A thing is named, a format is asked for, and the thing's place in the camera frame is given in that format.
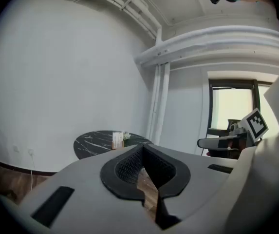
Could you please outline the dark framed window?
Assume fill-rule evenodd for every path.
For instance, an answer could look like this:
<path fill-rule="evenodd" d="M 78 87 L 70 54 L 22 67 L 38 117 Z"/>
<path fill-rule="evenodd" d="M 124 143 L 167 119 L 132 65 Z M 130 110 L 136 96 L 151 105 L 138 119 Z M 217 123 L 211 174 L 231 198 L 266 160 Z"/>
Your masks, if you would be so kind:
<path fill-rule="evenodd" d="M 271 84 L 256 79 L 210 79 L 207 137 L 227 136 L 229 121 L 240 121 L 256 108 L 269 128 L 263 137 L 278 134 L 278 121 L 264 97 Z"/>

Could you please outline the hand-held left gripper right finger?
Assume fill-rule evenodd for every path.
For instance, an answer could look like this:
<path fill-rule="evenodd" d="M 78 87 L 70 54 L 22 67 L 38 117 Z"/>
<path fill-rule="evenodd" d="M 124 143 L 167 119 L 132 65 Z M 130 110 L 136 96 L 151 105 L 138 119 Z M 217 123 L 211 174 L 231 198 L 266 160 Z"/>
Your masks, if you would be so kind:
<path fill-rule="evenodd" d="M 237 160 L 144 145 L 143 165 L 159 191 L 156 224 L 143 234 L 228 234 L 234 201 L 224 188 Z"/>

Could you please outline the large white insulated pipe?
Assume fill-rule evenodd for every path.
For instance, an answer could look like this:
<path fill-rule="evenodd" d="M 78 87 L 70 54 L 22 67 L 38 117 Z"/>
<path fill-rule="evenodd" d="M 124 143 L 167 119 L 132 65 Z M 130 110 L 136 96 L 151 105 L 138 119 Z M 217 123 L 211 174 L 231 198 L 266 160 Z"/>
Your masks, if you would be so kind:
<path fill-rule="evenodd" d="M 217 54 L 257 54 L 279 59 L 279 32 L 245 25 L 208 27 L 167 39 L 138 54 L 134 62 L 152 67 Z"/>

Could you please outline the round black marble table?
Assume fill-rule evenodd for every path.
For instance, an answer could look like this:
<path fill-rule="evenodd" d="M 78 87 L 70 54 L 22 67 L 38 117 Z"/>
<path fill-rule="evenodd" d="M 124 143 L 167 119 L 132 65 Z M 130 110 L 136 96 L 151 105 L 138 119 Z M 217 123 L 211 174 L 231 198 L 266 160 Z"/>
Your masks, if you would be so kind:
<path fill-rule="evenodd" d="M 74 153 L 78 159 L 97 156 L 112 151 L 113 131 L 92 131 L 80 135 L 74 141 Z M 124 147 L 132 145 L 152 144 L 143 136 L 131 133 L 130 138 L 124 140 Z"/>

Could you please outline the white wall pipe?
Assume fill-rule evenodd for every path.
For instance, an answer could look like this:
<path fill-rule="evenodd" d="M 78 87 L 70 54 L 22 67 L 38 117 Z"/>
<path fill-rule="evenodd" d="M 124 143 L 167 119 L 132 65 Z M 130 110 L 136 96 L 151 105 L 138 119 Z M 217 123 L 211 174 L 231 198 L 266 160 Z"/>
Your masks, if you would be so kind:
<path fill-rule="evenodd" d="M 167 62 L 164 64 L 163 86 L 162 86 L 159 113 L 158 113 L 156 130 L 155 130 L 154 143 L 156 145 L 159 145 L 159 143 L 160 143 L 162 127 L 163 127 L 163 122 L 164 122 L 164 117 L 165 117 L 166 103 L 167 103 L 167 96 L 168 96 L 169 75 L 170 75 L 170 63 Z"/>
<path fill-rule="evenodd" d="M 154 117 L 154 107 L 156 103 L 156 97 L 158 95 L 158 86 L 159 86 L 159 78 L 160 78 L 160 66 L 156 65 L 155 67 L 155 74 L 153 80 L 153 88 L 152 88 L 152 96 L 151 96 L 151 103 L 150 103 L 150 110 L 149 110 L 149 118 L 148 118 L 148 125 L 147 125 L 147 132 L 146 138 L 151 140 L 151 130 L 153 126 L 153 117 Z"/>

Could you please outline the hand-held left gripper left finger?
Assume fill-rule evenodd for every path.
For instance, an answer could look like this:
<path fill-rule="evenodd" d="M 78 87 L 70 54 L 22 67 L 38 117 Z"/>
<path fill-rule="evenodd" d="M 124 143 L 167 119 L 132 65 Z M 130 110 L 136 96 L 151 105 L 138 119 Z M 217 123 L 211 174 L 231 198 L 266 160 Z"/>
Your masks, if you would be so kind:
<path fill-rule="evenodd" d="M 11 216 L 31 234 L 158 234 L 141 201 L 117 198 L 103 185 L 103 165 L 131 148 L 81 159 L 48 178 L 16 205 L 0 195 Z M 31 215 L 61 186 L 74 190 L 50 227 Z"/>

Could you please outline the small wooden framed box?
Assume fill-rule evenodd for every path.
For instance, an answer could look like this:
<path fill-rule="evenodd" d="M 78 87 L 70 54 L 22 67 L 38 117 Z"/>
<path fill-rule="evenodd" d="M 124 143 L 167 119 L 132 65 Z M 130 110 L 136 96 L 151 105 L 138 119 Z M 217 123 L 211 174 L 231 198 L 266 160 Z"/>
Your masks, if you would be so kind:
<path fill-rule="evenodd" d="M 112 133 L 112 150 L 120 149 L 124 147 L 123 132 Z"/>

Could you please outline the white ceiling pipe bundle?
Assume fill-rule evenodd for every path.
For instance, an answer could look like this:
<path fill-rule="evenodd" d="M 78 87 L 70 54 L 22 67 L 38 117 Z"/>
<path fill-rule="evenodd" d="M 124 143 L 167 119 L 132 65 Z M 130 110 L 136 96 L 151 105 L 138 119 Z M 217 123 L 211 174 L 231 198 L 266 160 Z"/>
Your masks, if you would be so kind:
<path fill-rule="evenodd" d="M 162 38 L 162 26 L 150 12 L 144 0 L 105 0 L 129 15 L 157 43 Z"/>

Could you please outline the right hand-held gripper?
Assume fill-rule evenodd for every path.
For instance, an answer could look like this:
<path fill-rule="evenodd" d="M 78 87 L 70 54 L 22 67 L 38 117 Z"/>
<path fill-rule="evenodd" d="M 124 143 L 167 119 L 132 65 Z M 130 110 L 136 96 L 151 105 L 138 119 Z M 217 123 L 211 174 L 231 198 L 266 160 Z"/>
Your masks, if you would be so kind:
<path fill-rule="evenodd" d="M 264 118 L 258 108 L 246 115 L 238 123 L 230 126 L 230 136 L 219 138 L 202 138 L 197 141 L 199 148 L 215 150 L 215 151 L 230 151 L 238 150 L 235 145 L 235 140 L 246 136 L 246 148 L 255 146 L 260 138 L 269 130 Z"/>

